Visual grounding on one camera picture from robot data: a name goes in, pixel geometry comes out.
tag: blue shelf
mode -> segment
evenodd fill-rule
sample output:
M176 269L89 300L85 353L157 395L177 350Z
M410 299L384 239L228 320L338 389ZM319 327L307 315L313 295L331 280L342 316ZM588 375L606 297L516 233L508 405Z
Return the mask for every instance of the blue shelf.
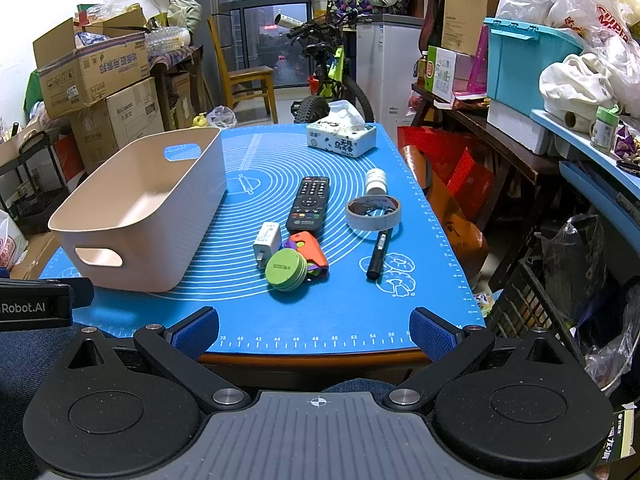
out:
M560 173L580 191L640 254L640 226L616 202L616 191L597 174L587 174L572 162L560 162Z
M627 188L633 195L640 199L640 177L632 176L619 170L616 166L617 157L612 155L606 155L599 152L591 145L591 139L587 134L579 134L572 132L567 127L559 124L558 119L553 117L544 110L532 110L531 119L538 124L542 124L545 128L548 128L553 133L562 137L572 146L575 146L578 150L583 152L599 166L601 166L607 173L610 173L620 184Z

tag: wooden chair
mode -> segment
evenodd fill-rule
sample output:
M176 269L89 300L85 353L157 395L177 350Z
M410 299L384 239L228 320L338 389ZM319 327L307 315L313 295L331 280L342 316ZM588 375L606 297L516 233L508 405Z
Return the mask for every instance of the wooden chair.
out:
M216 32L216 25L213 16L209 16L209 31L213 45L216 48L216 58L218 59L218 69L222 79L222 89L224 92L225 105L233 109L240 101L247 99L264 98L264 107L267 109L267 115L271 115L274 123L278 123L278 111L276 109L276 97L273 93L273 68L268 66L256 66L254 68L245 68L243 70L233 70L229 72L226 68L225 57L222 54L220 46L220 38ZM240 89L233 91L233 85L240 83L260 81L262 93L257 93L251 89Z

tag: green round container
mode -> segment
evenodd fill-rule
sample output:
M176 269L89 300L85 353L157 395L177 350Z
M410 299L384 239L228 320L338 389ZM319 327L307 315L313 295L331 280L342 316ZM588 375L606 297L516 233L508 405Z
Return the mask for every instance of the green round container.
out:
M264 275L276 290L290 292L305 281L306 260L294 249L279 250L267 262Z

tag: black marker pen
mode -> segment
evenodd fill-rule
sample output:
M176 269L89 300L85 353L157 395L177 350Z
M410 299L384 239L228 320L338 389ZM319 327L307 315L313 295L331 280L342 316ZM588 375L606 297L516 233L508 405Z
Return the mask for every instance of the black marker pen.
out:
M391 229L380 231L376 244L373 247L369 268L367 269L367 278L374 282L382 275L382 265L385 261L386 247L389 245L391 231Z

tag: city view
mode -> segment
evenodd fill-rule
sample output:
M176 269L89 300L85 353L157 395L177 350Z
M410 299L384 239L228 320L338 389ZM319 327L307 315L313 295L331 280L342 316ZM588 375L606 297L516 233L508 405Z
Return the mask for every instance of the city view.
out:
M229 2L238 0L220 0ZM245 66L242 51L241 10L233 10L234 53L237 68ZM244 10L248 67L269 66L273 68L273 83L276 86L304 84L309 76L308 60L302 56L300 44L291 45L288 30L273 23L281 12L287 16L306 22L306 5L289 4L268 7L252 7Z

